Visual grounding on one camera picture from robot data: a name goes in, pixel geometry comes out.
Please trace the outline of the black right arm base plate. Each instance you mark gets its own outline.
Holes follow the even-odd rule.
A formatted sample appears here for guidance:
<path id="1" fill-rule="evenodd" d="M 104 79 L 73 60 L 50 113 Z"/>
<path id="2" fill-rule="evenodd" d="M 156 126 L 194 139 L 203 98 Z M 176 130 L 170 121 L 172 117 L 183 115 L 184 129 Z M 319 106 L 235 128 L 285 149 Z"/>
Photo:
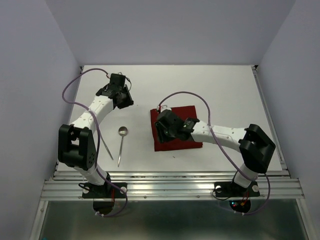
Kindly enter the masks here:
<path id="1" fill-rule="evenodd" d="M 240 198 L 243 196 L 259 197 L 258 183 L 253 181 L 248 187 L 242 187 L 233 181 L 218 181 L 214 183 L 213 192 L 217 198 Z"/>

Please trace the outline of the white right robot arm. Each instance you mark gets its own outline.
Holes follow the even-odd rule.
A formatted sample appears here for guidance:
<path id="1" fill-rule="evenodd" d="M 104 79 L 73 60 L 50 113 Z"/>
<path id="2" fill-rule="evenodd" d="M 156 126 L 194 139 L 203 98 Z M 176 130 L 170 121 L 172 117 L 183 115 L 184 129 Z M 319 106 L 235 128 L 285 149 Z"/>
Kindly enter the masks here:
<path id="1" fill-rule="evenodd" d="M 242 195 L 258 174 L 265 174 L 276 149 L 274 142 L 256 124 L 247 128 L 210 126 L 197 118 L 183 120 L 172 110 L 163 110 L 156 118 L 155 129 L 160 143 L 168 143 L 175 139 L 210 143 L 217 145 L 223 154 L 224 147 L 239 152 L 243 159 L 241 167 L 232 165 L 237 172 L 230 182 L 231 192 Z"/>

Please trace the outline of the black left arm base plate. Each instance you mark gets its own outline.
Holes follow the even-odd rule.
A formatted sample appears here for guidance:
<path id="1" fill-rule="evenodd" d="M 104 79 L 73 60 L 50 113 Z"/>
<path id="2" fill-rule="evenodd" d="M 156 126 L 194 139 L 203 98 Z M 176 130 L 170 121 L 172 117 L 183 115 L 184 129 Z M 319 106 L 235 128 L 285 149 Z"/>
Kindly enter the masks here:
<path id="1" fill-rule="evenodd" d="M 117 188 L 105 183 L 104 185 L 94 185 L 88 182 L 79 183 L 82 189 L 83 199 L 124 199 L 125 194 Z"/>

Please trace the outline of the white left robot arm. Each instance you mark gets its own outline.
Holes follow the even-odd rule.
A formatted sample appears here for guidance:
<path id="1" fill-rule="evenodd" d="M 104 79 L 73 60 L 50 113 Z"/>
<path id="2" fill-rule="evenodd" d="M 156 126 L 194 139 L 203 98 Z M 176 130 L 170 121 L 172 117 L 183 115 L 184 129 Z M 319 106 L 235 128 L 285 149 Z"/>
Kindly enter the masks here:
<path id="1" fill-rule="evenodd" d="M 89 106 L 72 102 L 84 108 L 84 112 L 58 130 L 58 161 L 78 171 L 94 185 L 94 191 L 100 197 L 111 193 L 111 184 L 107 182 L 108 173 L 98 164 L 99 125 L 115 108 L 123 109 L 134 104 L 126 80 L 126 76 L 112 73 L 109 83 L 97 91 Z"/>

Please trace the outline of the dark red cloth napkin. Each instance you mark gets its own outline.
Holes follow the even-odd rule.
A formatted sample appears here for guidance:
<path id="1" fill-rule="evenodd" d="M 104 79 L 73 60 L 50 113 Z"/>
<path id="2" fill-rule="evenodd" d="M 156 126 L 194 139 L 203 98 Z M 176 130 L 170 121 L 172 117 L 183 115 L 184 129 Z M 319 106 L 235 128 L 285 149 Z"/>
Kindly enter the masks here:
<path id="1" fill-rule="evenodd" d="M 197 118 L 196 107 L 194 105 L 173 107 L 172 111 L 183 120 L 186 120 L 187 118 Z M 150 123 L 151 123 L 151 131 L 152 131 L 152 137 L 154 141 L 155 152 L 197 149 L 197 148 L 203 147 L 202 142 L 182 141 L 180 139 L 174 139 L 170 142 L 160 143 L 158 140 L 158 134 L 155 126 L 157 116 L 158 116 L 158 112 L 156 111 L 156 109 L 155 108 L 151 109 Z"/>

